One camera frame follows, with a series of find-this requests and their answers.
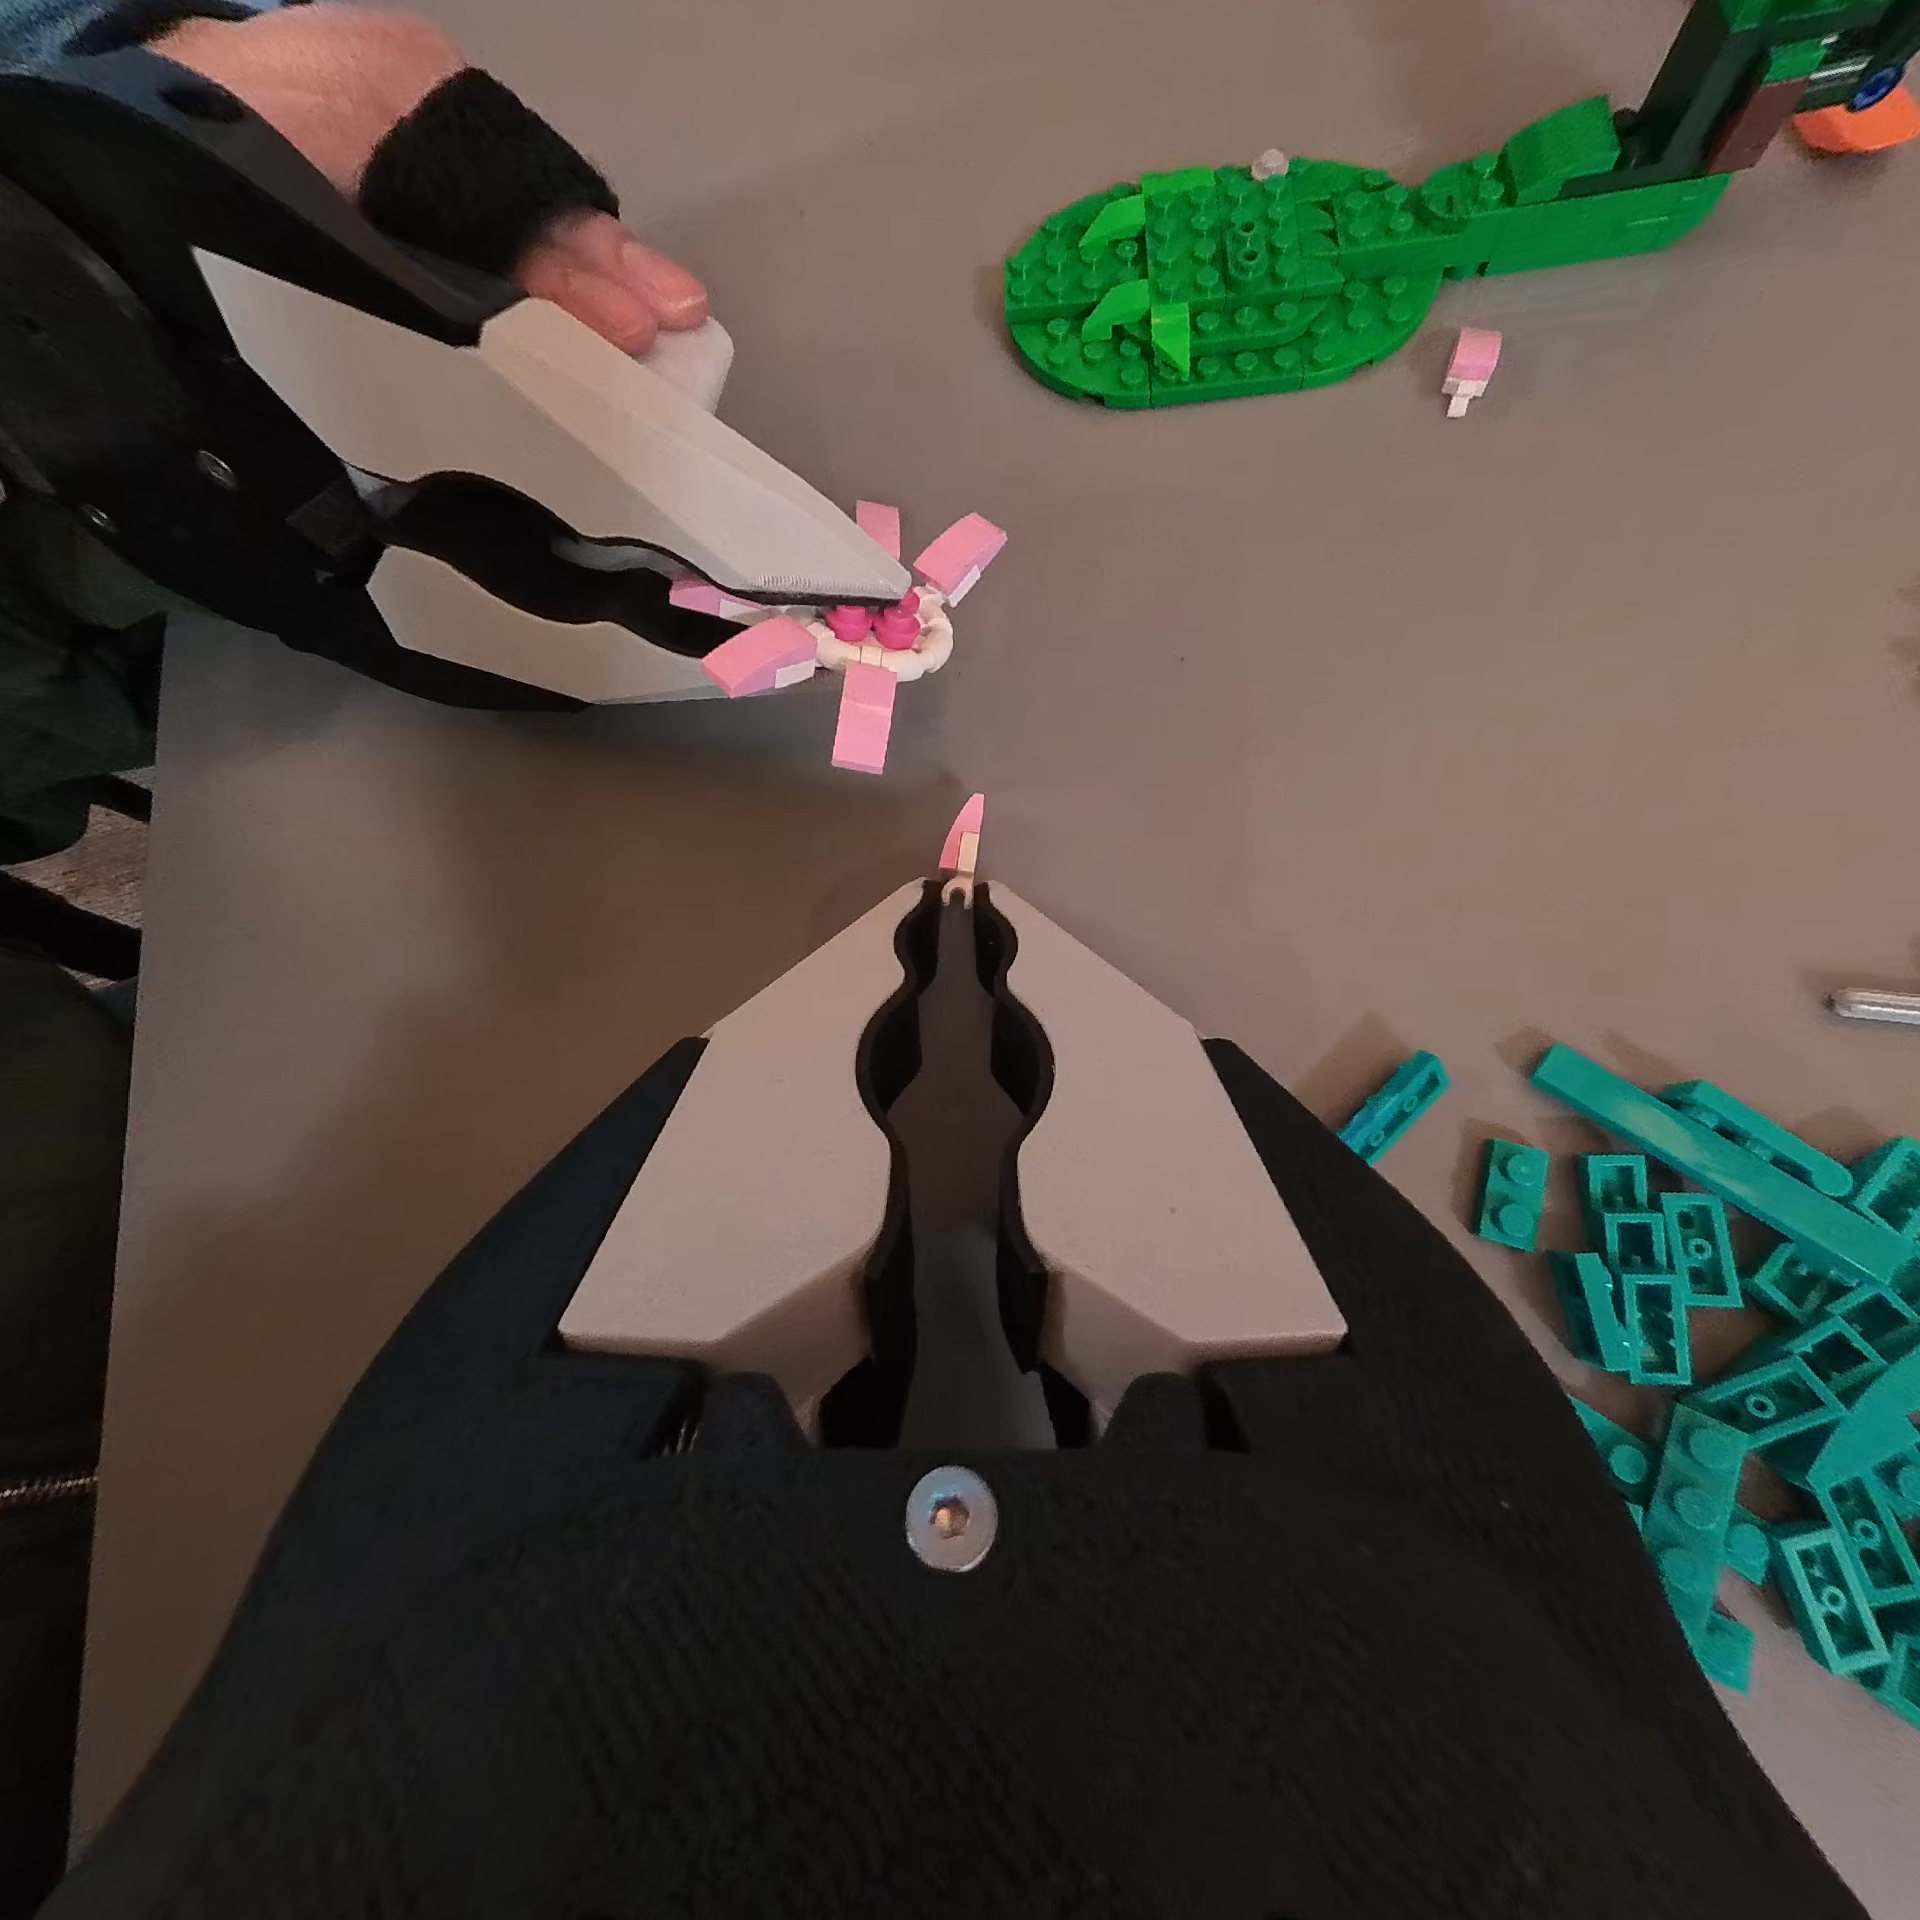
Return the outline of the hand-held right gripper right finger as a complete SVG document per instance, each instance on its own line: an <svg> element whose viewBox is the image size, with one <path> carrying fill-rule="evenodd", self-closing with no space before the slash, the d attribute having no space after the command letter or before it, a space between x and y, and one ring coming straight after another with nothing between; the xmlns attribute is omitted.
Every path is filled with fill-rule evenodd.
<svg viewBox="0 0 1920 1920"><path fill-rule="evenodd" d="M1335 1353L1349 1333L1188 1018L1011 888L971 893L1000 1166L1000 1321L1061 1437L1144 1375Z"/></svg>

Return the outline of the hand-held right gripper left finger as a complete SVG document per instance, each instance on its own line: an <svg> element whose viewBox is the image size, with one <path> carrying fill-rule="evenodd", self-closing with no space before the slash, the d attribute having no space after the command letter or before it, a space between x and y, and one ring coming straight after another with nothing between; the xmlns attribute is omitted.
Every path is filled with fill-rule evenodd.
<svg viewBox="0 0 1920 1920"><path fill-rule="evenodd" d="M560 1341L771 1375L826 1442L899 1440L917 1313L887 1112L939 897L908 881L706 1031Z"/></svg>

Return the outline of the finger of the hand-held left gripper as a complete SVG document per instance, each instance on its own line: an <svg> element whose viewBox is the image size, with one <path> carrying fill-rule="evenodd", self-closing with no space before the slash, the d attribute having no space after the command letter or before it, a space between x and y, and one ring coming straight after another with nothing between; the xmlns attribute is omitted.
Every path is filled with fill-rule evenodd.
<svg viewBox="0 0 1920 1920"><path fill-rule="evenodd" d="M533 498L479 476L368 494L385 541L368 591L416 655L589 705L715 693L704 661L737 624L680 608L652 556L579 538Z"/></svg>
<svg viewBox="0 0 1920 1920"><path fill-rule="evenodd" d="M644 544L764 602L896 602L911 573L828 495L556 303L445 345L196 252L253 375L347 465L469 473L577 537Z"/></svg>

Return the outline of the pink lego flower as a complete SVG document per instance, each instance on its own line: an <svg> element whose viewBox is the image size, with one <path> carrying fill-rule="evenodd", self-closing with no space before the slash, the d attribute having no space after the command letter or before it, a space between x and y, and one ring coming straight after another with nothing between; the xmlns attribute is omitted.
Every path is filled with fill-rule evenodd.
<svg viewBox="0 0 1920 1920"><path fill-rule="evenodd" d="M913 562L913 590L880 608L767 608L700 577L674 581L668 606L737 625L704 657L704 677L732 700L793 688L817 673L837 677L833 766L877 774L900 685L949 662L953 608L997 562L1007 538L994 521L963 516Z"/></svg>

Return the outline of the pile of teal lego bricks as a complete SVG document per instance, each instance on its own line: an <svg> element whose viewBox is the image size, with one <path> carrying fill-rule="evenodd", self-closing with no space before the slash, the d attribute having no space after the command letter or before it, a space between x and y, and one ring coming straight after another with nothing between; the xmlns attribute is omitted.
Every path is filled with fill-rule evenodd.
<svg viewBox="0 0 1920 1920"><path fill-rule="evenodd" d="M1713 1080L1645 1089L1565 1045L1532 1086L1617 1141L1576 1158L1549 1252L1569 1353L1655 1396L1653 1436L1572 1399L1720 1687L1772 1586L1817 1669L1917 1722L1917 1146L1842 1161Z"/></svg>

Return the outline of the green lego leaf base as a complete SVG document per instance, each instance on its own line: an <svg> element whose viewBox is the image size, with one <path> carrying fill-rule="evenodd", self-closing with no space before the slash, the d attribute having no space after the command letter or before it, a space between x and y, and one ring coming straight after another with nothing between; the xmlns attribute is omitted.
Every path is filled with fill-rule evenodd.
<svg viewBox="0 0 1920 1920"><path fill-rule="evenodd" d="M1636 108L1596 93L1405 183L1261 154L1051 212L1001 268L1028 373L1116 412L1333 385L1453 281L1668 248L1800 113L1891 108L1917 5L1700 1Z"/></svg>

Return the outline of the person's left hand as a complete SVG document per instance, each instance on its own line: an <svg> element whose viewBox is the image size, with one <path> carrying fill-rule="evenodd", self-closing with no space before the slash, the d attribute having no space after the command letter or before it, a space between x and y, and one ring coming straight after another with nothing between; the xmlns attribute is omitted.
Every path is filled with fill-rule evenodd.
<svg viewBox="0 0 1920 1920"><path fill-rule="evenodd" d="M706 287L642 245L583 157L427 18L192 16L151 48L244 103L389 234L513 281L626 354L708 322Z"/></svg>

